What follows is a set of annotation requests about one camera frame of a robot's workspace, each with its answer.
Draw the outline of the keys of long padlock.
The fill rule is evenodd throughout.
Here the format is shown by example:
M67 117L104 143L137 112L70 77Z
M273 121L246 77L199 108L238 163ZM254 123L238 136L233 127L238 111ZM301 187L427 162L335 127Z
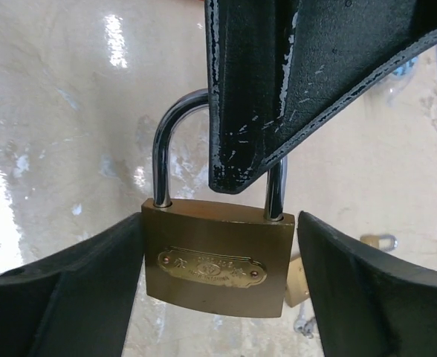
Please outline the keys of long padlock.
M308 339L312 339L314 337L314 328L316 326L316 317L313 316L309 319L305 318L305 310L306 302L302 302L300 304L299 314L297 319L294 322L294 331L303 335Z

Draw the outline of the long shackle brass padlock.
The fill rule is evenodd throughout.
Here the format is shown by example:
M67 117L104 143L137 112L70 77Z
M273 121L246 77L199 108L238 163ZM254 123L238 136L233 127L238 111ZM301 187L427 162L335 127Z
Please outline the long shackle brass padlock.
M285 302L295 307L310 298L304 265L300 255L295 256L288 265Z

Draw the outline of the small brass padlock with keys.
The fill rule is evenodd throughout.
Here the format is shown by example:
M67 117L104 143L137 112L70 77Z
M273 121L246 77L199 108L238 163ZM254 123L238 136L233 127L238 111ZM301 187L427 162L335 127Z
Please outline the small brass padlock with keys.
M398 247L398 240L392 234L366 234L360 237L360 241L384 252L390 252Z

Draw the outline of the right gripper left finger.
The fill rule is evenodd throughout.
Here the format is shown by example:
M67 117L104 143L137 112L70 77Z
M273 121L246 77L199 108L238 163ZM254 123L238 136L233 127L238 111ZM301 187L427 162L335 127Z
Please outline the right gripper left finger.
M0 356L121 356L143 252L135 213L0 274Z

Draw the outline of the short shackle brass padlock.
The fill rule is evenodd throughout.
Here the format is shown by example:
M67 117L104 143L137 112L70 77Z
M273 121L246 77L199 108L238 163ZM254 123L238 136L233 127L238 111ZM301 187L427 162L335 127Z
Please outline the short shackle brass padlock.
M173 104L152 147L153 196L141 207L148 296L199 312L242 318L282 314L295 218L283 210L288 162L267 176L265 206L174 199L169 145L177 125L208 104L205 89Z

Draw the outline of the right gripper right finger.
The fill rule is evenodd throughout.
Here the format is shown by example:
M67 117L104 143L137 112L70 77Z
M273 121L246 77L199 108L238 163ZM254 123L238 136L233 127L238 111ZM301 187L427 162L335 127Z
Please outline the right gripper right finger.
M298 243L325 356L437 356L437 271L305 211Z

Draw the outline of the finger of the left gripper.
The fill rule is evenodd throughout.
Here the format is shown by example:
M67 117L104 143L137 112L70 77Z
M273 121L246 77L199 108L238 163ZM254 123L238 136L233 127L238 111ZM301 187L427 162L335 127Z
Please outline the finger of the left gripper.
M437 44L437 1L206 1L204 12L217 193L241 193Z

